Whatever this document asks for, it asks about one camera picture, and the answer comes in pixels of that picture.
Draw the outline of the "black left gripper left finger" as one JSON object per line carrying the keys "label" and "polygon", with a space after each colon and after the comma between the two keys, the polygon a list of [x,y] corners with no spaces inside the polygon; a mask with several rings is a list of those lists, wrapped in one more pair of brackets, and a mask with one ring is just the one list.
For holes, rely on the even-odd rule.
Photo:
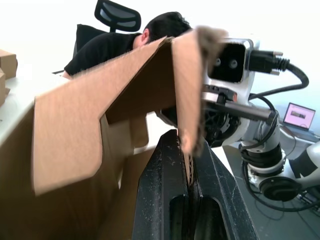
{"label": "black left gripper left finger", "polygon": [[175,129],[164,133],[138,182],[132,239],[185,240],[189,193]]}

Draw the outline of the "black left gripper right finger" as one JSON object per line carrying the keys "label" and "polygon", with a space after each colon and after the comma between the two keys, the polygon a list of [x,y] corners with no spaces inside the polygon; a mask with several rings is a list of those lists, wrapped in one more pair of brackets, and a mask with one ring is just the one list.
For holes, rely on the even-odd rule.
{"label": "black left gripper right finger", "polygon": [[258,234],[234,176],[206,141],[193,161],[197,186],[196,240],[257,240]]}

